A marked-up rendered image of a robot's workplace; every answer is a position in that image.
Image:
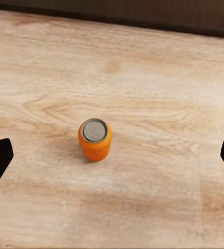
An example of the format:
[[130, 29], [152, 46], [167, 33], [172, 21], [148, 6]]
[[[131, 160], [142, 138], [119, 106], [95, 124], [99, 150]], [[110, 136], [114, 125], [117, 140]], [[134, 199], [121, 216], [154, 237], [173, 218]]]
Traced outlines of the can of soda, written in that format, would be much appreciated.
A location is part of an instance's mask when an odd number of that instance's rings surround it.
[[109, 153], [111, 131], [106, 122], [91, 118], [81, 124], [78, 139], [84, 156], [92, 161], [101, 161]]

